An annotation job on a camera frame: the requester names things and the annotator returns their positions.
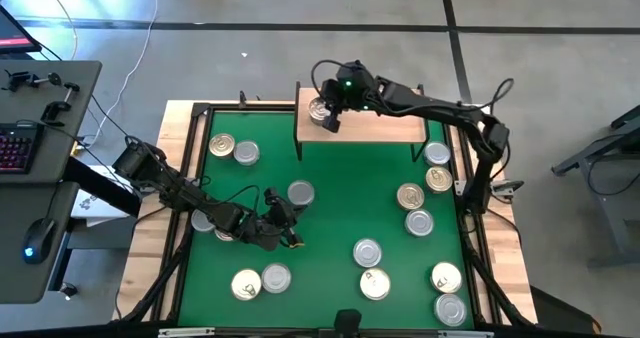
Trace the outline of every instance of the monitor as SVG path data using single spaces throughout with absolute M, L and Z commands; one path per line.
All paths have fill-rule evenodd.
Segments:
M 40 52 L 42 47 L 0 6 L 0 54 Z

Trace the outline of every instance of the can lid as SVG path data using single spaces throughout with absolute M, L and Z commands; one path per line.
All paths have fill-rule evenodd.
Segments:
M 435 313 L 436 317 L 449 327 L 457 327 L 467 318 L 467 308 L 462 300 L 454 294 L 443 294 L 438 297 Z
M 409 233 L 416 237 L 427 236 L 433 230 L 433 217 L 424 209 L 416 209 L 407 213 L 404 223 Z
M 231 134 L 216 134 L 209 141 L 209 151 L 216 157 L 224 157 L 231 154 L 235 144 L 236 141 Z
M 241 164 L 253 164 L 260 158 L 260 149 L 254 141 L 242 141 L 236 144 L 233 156 Z
M 444 143 L 431 142 L 424 149 L 424 156 L 431 164 L 443 165 L 449 162 L 451 151 Z
M 424 192 L 414 183 L 405 183 L 396 193 L 398 203 L 405 209 L 418 209 L 424 204 Z
M 330 114 L 331 112 L 329 112 L 325 107 L 325 102 L 322 98 L 316 97 L 309 102 L 309 115 L 311 116 L 311 119 L 315 121 L 322 121 Z
M 262 286 L 269 293 L 282 293 L 290 284 L 291 272 L 284 264 L 269 264 L 262 271 Z
M 260 293 L 260 276 L 252 269 L 243 269 L 233 276 L 231 291 L 240 300 L 251 300 Z
M 453 177 L 443 167 L 431 167 L 427 170 L 427 185 L 435 192 L 444 192 L 451 188 Z
M 431 283 L 442 293 L 455 293 L 462 286 L 462 275 L 453 264 L 440 262 L 431 271 Z
M 378 242 L 364 238 L 353 247 L 353 258 L 362 267 L 375 267 L 382 259 L 382 249 L 380 249 Z
M 216 229 L 216 237 L 218 237 L 218 239 L 220 239 L 223 242 L 233 242 L 234 239 L 232 236 L 222 233 L 219 230 Z
M 289 185 L 287 196 L 289 201 L 295 205 L 309 205 L 315 198 L 315 190 L 311 183 L 297 180 Z
M 191 214 L 191 226 L 198 232 L 203 233 L 209 233 L 216 228 L 213 223 L 209 222 L 207 215 L 198 209 Z
M 369 299 L 381 300 L 389 294 L 391 280 L 380 268 L 370 268 L 360 277 L 360 290 Z

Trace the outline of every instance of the black desk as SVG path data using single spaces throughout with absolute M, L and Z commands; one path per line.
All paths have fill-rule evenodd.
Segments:
M 78 84 L 80 91 L 69 100 L 71 110 L 61 113 L 58 118 L 65 124 L 59 128 L 75 137 L 101 68 L 100 62 L 0 60 L 0 85 L 4 86 L 8 80 L 3 76 L 4 69 L 29 71 L 41 78 L 56 72 L 63 82 Z M 0 122 L 12 123 L 20 119 L 38 122 L 46 105 L 64 100 L 65 95 L 64 87 L 48 83 L 37 89 L 22 86 L 15 93 L 0 91 Z M 70 251 L 61 243 L 67 241 L 69 215 L 79 188 L 137 216 L 140 207 L 137 196 L 70 157 L 72 146 L 71 137 L 45 128 L 30 173 L 0 175 L 0 303 L 37 302 L 51 287 L 48 283 L 59 281 L 60 274 L 64 274 Z M 52 199 L 48 218 L 57 224 L 52 251 L 43 263 L 26 264 L 22 260 L 23 236 L 33 221 L 44 218 Z

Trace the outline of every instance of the white cable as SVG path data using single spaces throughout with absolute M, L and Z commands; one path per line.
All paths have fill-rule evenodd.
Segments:
M 71 53 L 70 60 L 74 60 L 76 58 L 76 53 L 78 52 L 78 33 L 76 32 L 76 26 L 73 25 L 73 21 L 69 16 L 69 12 L 67 12 L 67 9 L 64 7 L 64 5 L 62 5 L 62 2 L 60 2 L 60 0 L 56 0 L 56 1 L 58 2 L 58 5 L 60 5 L 60 8 L 62 8 L 62 11 L 64 11 L 64 14 L 67 16 L 67 19 L 69 20 L 69 25 L 71 25 L 71 29 L 73 31 L 73 53 Z
M 154 3 L 155 7 L 153 9 L 153 18 L 151 18 L 151 22 L 149 23 L 149 28 L 147 29 L 147 38 L 145 39 L 142 52 L 140 53 L 140 58 L 138 58 L 138 62 L 136 62 L 136 65 L 133 67 L 131 72 L 129 72 L 129 74 L 127 74 L 127 77 L 124 79 L 124 84 L 122 85 L 122 88 L 118 93 L 118 98 L 116 99 L 115 103 L 113 103 L 113 105 L 107 110 L 107 116 L 111 114 L 111 111 L 113 110 L 113 108 L 115 108 L 118 105 L 118 103 L 120 103 L 120 99 L 122 99 L 122 93 L 127 88 L 127 84 L 129 84 L 129 78 L 131 78 L 131 75 L 133 75 L 133 73 L 138 69 L 138 67 L 140 66 L 140 62 L 142 62 L 142 58 L 144 57 L 144 54 L 147 52 L 147 47 L 149 46 L 149 38 L 151 37 L 151 27 L 153 26 L 153 23 L 156 21 L 156 18 L 158 16 L 158 0 L 154 0 L 154 2 L 155 2 Z M 87 145 L 88 148 L 91 148 L 96 143 L 96 141 L 98 141 L 98 138 L 100 137 L 100 133 L 102 132 L 102 126 L 104 125 L 104 122 L 106 122 L 106 120 L 107 120 L 107 117 L 102 118 L 102 121 L 98 126 L 98 131 L 96 132 L 96 136 L 95 138 L 93 138 L 93 141 L 91 141 L 91 143 Z

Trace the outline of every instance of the computer mouse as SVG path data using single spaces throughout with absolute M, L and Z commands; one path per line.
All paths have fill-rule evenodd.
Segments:
M 51 242 L 56 222 L 53 219 L 37 219 L 27 229 L 22 244 L 22 258 L 28 264 L 40 264 L 51 252 Z

